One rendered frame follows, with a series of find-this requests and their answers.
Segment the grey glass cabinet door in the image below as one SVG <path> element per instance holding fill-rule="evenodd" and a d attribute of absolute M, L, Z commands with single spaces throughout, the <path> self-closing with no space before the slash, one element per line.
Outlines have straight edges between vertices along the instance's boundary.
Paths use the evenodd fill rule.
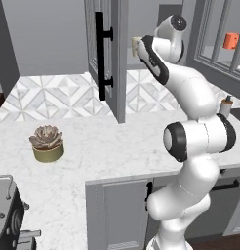
<path fill-rule="evenodd" d="M 234 50 L 222 47 L 228 32 L 239 34 Z M 186 64 L 240 99 L 240 0 L 196 0 Z"/>
<path fill-rule="evenodd" d="M 113 87 L 105 87 L 105 101 L 119 123 L 125 122 L 128 45 L 128 0 L 84 0 L 88 69 L 98 86 L 95 12 L 103 12 L 105 30 L 113 27 L 113 41 L 104 40 L 105 77 L 113 77 Z"/>

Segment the dark sink basin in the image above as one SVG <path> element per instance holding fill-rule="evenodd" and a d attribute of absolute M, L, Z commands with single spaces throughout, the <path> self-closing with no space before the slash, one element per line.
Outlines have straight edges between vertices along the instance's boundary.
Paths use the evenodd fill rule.
<path fill-rule="evenodd" d="M 230 113 L 240 121 L 240 107 L 239 108 L 233 108 Z"/>

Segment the beige cup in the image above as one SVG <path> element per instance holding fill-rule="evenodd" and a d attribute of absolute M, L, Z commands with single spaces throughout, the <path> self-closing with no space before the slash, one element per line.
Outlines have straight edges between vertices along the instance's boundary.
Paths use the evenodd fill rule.
<path fill-rule="evenodd" d="M 132 37 L 132 54 L 133 57 L 137 56 L 137 47 L 141 37 Z"/>

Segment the orange box-shaped object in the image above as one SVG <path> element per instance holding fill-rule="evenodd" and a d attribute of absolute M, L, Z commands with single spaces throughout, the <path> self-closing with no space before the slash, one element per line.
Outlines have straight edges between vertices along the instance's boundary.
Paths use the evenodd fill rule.
<path fill-rule="evenodd" d="M 224 42 L 223 42 L 222 47 L 224 49 L 234 50 L 237 47 L 238 40 L 239 40 L 239 34 L 238 33 L 228 32 L 228 33 L 225 34 Z"/>

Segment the grey lower cabinet door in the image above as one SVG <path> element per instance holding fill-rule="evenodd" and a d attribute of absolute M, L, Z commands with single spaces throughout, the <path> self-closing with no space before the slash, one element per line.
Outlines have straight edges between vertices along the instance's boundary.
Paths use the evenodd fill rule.
<path fill-rule="evenodd" d="M 143 250 L 153 180 L 85 184 L 88 250 Z"/>

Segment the grey upper cabinet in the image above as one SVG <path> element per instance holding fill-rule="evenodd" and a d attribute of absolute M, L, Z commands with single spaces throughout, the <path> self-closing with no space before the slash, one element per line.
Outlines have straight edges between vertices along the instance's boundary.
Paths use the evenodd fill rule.
<path fill-rule="evenodd" d="M 145 69 L 133 56 L 132 38 L 153 35 L 162 20 L 172 14 L 181 14 L 187 28 L 183 35 L 184 53 L 179 65 L 185 65 L 196 0 L 129 0 L 127 69 Z"/>

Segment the grey dishwasher front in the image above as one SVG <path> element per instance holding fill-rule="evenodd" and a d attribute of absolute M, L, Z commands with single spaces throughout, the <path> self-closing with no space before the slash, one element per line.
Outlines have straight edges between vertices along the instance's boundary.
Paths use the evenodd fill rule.
<path fill-rule="evenodd" d="M 240 168 L 221 169 L 215 186 L 240 183 Z M 189 243 L 219 239 L 223 236 L 240 200 L 238 188 L 210 191 L 211 206 L 187 228 L 185 238 Z"/>

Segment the succulent in olive pot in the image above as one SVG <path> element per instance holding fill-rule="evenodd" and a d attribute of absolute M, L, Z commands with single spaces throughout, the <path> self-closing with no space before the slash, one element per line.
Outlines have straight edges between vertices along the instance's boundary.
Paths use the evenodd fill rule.
<path fill-rule="evenodd" d="M 45 125 L 38 127 L 29 137 L 34 157 L 42 163 L 59 160 L 64 154 L 62 132 L 56 126 Z"/>

